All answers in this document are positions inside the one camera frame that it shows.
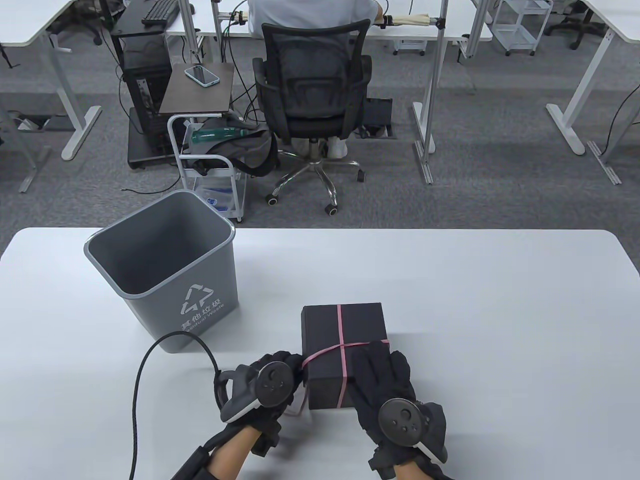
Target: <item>forearm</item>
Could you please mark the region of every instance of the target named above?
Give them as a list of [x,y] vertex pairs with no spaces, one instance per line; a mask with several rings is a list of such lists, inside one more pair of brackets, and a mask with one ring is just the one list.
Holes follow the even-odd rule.
[[414,461],[404,465],[395,465],[394,470],[397,480],[433,480]]
[[260,437],[253,427],[245,427],[231,440],[216,449],[207,470],[218,480],[236,480],[244,461]]

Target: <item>chair wheel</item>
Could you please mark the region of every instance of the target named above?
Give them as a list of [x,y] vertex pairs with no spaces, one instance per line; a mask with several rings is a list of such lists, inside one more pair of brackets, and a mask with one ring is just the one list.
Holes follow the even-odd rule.
[[329,215],[330,217],[334,216],[335,214],[338,213],[338,207],[336,205],[333,204],[328,204],[325,208],[324,211],[326,212],[327,215]]

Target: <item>green bottle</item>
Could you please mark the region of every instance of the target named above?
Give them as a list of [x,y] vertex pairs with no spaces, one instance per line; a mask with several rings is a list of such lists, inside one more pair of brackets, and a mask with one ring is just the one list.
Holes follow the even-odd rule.
[[193,143],[200,143],[203,141],[211,141],[211,140],[227,140],[229,138],[244,137],[249,134],[250,134],[249,130],[238,129],[235,127],[224,127],[224,128],[211,129],[211,130],[200,129],[200,130],[196,130],[191,135],[191,141]]

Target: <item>pink rubber band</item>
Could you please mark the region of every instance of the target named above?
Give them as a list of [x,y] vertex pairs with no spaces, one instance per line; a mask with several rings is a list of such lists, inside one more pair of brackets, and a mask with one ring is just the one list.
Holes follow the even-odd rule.
[[[315,352],[313,355],[309,355],[302,362],[302,368],[306,367],[307,364],[321,355],[324,355],[327,352],[333,351],[337,348],[340,349],[340,357],[342,358],[342,387],[340,388],[340,396],[338,397],[338,405],[336,408],[342,408],[342,402],[344,400],[344,394],[347,391],[347,354],[346,348],[348,347],[359,347],[363,345],[369,345],[371,342],[353,342],[353,343],[344,343],[344,332],[342,331],[342,305],[337,305],[338,308],[338,338],[340,343],[337,345],[333,345],[327,348],[323,348]],[[389,343],[389,340],[381,340],[382,343]]]

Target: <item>trash bin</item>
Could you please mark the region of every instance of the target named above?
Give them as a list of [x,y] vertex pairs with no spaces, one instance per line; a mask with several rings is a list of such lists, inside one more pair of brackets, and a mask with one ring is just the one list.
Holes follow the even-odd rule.
[[[237,307],[229,220],[190,190],[178,190],[106,227],[84,254],[154,339],[200,335]],[[179,335],[160,346],[180,351]]]

